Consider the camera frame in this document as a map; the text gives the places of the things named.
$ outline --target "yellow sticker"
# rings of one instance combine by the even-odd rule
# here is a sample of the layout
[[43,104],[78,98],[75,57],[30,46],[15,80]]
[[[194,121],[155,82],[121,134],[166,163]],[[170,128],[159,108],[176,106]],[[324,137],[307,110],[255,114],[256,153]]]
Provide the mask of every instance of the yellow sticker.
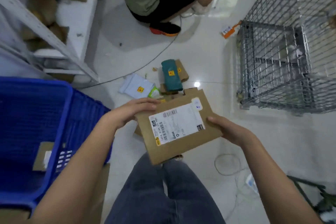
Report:
[[156,141],[156,145],[157,145],[157,146],[161,145],[160,140],[159,140],[158,137],[155,138],[155,141]]

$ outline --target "floor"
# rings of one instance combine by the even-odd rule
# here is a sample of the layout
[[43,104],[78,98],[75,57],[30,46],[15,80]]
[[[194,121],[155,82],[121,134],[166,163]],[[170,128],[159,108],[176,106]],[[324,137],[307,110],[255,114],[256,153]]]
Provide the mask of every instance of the floor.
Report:
[[[162,52],[172,38],[152,35],[132,17],[124,0],[100,0],[86,59],[101,82],[113,81],[83,92],[109,108],[119,107],[131,99],[118,93],[124,75],[138,70],[139,75],[159,85],[162,79],[153,67],[159,68],[166,59],[180,59],[190,76],[184,88],[199,85],[214,112],[253,131],[285,173],[332,184],[336,178],[335,113],[295,117],[272,109],[241,110],[237,103],[236,39],[225,40],[219,32],[222,26],[242,19],[254,1],[239,0],[229,17],[177,18],[174,22],[181,23],[182,32]],[[102,223],[133,166],[145,153],[142,138],[133,134],[136,125],[135,121],[128,123],[115,136]],[[268,223],[260,198],[244,185],[249,170],[236,176],[222,176],[216,171],[214,159],[222,153],[237,155],[241,164],[232,156],[222,157],[218,161],[220,172],[228,174],[247,166],[241,149],[222,138],[186,152],[184,161],[204,183],[228,224]]]

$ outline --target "blue jeans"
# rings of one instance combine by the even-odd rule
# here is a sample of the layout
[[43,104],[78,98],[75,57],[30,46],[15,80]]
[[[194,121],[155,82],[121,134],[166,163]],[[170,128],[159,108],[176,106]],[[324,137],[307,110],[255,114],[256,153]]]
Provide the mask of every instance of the blue jeans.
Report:
[[[163,181],[168,196],[163,190]],[[116,198],[105,224],[221,223],[221,212],[195,173],[182,161],[153,166],[144,154]]]

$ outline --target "metal wire cage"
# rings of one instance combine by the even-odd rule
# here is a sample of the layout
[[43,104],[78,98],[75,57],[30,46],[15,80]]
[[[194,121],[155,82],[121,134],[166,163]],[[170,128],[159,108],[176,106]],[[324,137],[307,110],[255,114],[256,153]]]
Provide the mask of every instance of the metal wire cage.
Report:
[[336,109],[336,0],[257,0],[239,35],[243,107]]

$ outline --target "orange and black shoe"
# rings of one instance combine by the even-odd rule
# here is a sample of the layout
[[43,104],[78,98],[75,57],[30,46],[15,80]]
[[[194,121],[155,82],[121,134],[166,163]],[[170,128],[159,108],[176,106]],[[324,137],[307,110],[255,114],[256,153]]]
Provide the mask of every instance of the orange and black shoe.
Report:
[[155,35],[177,36],[181,27],[170,22],[156,22],[149,25],[149,29]]

